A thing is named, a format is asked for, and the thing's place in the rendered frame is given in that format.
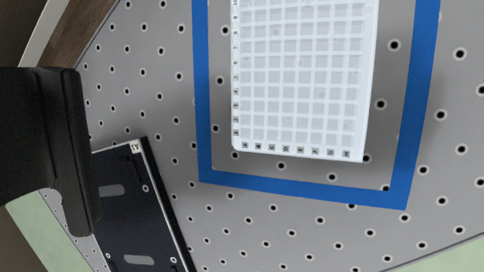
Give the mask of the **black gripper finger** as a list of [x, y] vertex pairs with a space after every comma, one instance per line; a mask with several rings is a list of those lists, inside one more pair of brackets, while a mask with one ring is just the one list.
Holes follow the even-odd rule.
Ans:
[[0, 66], [0, 207], [56, 190], [71, 235], [91, 236], [103, 209], [80, 73]]

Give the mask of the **blue tape outline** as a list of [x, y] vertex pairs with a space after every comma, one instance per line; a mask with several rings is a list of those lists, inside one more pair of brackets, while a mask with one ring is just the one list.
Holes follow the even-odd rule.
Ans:
[[341, 202], [406, 210], [424, 126], [441, 0], [416, 0], [408, 80], [389, 191], [292, 181], [212, 170], [207, 0], [191, 0], [194, 102], [199, 182]]

